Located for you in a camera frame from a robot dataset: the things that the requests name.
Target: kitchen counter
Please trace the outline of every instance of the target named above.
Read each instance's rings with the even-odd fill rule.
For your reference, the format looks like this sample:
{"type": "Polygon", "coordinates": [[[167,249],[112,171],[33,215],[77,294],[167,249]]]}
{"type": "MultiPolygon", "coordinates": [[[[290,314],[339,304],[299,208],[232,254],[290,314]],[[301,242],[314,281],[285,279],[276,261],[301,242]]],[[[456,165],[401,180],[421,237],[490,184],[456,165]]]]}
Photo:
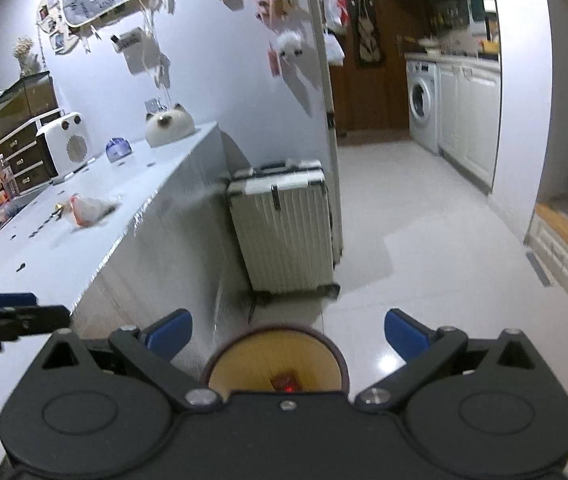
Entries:
{"type": "MultiPolygon", "coordinates": [[[[40,304],[63,304],[72,329],[85,338],[125,324],[145,327],[186,308],[192,338],[172,362],[197,375],[215,342],[246,326],[238,298],[248,286],[232,226],[224,222],[230,175],[222,136],[216,123],[202,124],[178,142],[151,148],[142,140],[132,149],[114,164],[102,154],[11,219],[0,231],[0,292],[32,292],[40,304]],[[55,204],[75,193],[118,206],[89,228],[52,217],[55,204]]],[[[0,410],[47,340],[4,344],[0,410]]]]}
{"type": "Polygon", "coordinates": [[[468,66],[472,68],[481,68],[484,70],[490,70],[490,72],[501,73],[502,67],[499,61],[493,61],[491,59],[478,59],[477,57],[470,56],[429,56],[428,54],[411,53],[407,52],[404,54],[406,59],[414,61],[428,61],[431,63],[453,63],[463,66],[468,66]]]}

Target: fish tank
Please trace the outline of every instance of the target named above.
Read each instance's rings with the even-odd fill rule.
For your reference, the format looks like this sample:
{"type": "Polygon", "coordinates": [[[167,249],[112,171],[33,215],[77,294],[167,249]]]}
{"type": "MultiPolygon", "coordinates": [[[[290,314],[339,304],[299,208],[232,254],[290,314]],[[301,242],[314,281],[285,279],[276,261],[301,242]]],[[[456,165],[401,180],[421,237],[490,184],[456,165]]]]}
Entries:
{"type": "Polygon", "coordinates": [[[31,119],[58,108],[50,72],[21,78],[0,95],[0,140],[31,119]]]}

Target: plastic bag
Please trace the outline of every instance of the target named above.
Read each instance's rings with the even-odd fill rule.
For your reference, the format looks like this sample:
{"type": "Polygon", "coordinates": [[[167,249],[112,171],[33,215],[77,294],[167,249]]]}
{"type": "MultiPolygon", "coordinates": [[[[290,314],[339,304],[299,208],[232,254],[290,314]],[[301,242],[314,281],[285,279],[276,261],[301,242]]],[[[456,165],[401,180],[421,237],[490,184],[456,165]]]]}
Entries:
{"type": "Polygon", "coordinates": [[[64,213],[69,221],[80,227],[90,227],[115,211],[117,205],[116,202],[80,197],[75,194],[64,204],[64,213]]]}
{"type": "Polygon", "coordinates": [[[324,43],[326,44],[326,59],[329,65],[343,66],[344,51],[340,46],[340,42],[333,34],[324,33],[324,43]]]}
{"type": "Polygon", "coordinates": [[[349,13],[346,8],[346,0],[323,1],[326,27],[328,30],[332,30],[335,34],[343,36],[346,34],[346,30],[350,22],[349,13]]]}

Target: floor drain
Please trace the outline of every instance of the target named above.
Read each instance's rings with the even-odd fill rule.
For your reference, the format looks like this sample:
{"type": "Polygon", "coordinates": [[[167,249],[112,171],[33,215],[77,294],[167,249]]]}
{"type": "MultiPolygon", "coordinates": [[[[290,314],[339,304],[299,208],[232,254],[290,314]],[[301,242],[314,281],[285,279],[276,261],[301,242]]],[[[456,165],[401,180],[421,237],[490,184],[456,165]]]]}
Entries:
{"type": "Polygon", "coordinates": [[[539,260],[536,258],[535,254],[529,251],[528,253],[526,253],[526,257],[528,258],[531,267],[533,267],[533,270],[535,271],[536,275],[538,276],[538,280],[542,283],[542,285],[552,286],[553,283],[551,283],[551,280],[548,279],[548,276],[542,268],[542,264],[539,263],[539,260]]]}

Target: suitcase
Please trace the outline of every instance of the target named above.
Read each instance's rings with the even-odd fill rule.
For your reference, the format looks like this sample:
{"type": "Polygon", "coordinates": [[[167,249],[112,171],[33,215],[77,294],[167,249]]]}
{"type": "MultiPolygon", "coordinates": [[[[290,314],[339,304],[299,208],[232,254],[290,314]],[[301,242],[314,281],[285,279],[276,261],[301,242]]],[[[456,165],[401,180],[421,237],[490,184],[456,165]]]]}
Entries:
{"type": "Polygon", "coordinates": [[[256,293],[317,290],[337,297],[328,192],[318,160],[235,173],[228,199],[256,293]]]}

